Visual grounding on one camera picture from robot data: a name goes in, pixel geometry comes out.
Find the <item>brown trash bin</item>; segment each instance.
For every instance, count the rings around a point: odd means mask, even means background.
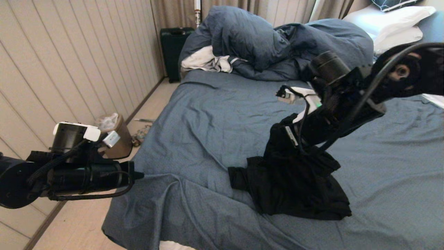
[[[110,116],[112,116],[112,114],[103,115],[99,117],[96,120],[96,122],[101,118],[110,117]],[[117,132],[117,134],[119,134],[120,140],[112,148],[107,148],[104,151],[106,157],[110,159],[122,159],[128,157],[133,149],[133,144],[130,131],[128,130],[128,127],[125,124],[125,122],[123,121],[123,116],[121,114],[118,114],[117,121],[113,128],[100,130],[100,132],[101,134],[104,134],[113,130]]]

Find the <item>mattress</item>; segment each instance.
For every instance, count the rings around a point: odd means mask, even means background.
[[[328,149],[351,217],[261,215],[230,187],[227,168],[262,155],[271,125],[303,110],[277,100],[281,85],[188,73],[134,158],[144,179],[112,199],[104,233],[127,249],[443,249],[444,112],[422,96],[387,101],[385,116]]]

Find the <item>black suitcase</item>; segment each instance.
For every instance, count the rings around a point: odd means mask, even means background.
[[[163,28],[160,30],[163,59],[170,83],[179,81],[179,55],[186,38],[194,31],[193,28]]]

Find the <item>baseboard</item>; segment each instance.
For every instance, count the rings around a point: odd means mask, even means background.
[[[160,83],[162,83],[162,81],[164,79],[165,79],[165,77],[162,77],[162,79],[160,79],[160,81],[147,94],[147,96],[142,100],[142,102],[137,106],[137,108],[130,114],[130,116],[128,116],[128,118],[125,121],[126,124],[130,123],[130,121],[134,118],[134,116],[137,114],[137,112],[142,108],[142,106],[145,104],[145,102],[147,102],[148,98],[150,98],[150,96],[154,93],[154,91],[157,89],[157,87],[159,87]]]
[[[40,237],[45,233],[46,229],[49,227],[51,222],[55,219],[57,214],[62,210],[63,206],[67,201],[58,202],[57,205],[52,209],[49,215],[46,217],[45,221],[40,225],[37,229],[36,233],[32,236],[29,242],[26,244],[24,250],[32,250],[37,242],[40,240]]]

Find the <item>wooden floor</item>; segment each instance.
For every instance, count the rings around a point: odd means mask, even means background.
[[[170,100],[177,84],[164,80],[135,118],[156,119]],[[146,123],[131,121],[128,129],[134,134]],[[134,148],[131,155],[122,159],[131,159],[139,147]],[[67,202],[43,236],[35,245],[35,250],[123,250],[124,248],[110,241],[101,231],[103,220],[108,211],[111,199]],[[161,242],[161,250],[191,250],[174,242]]]

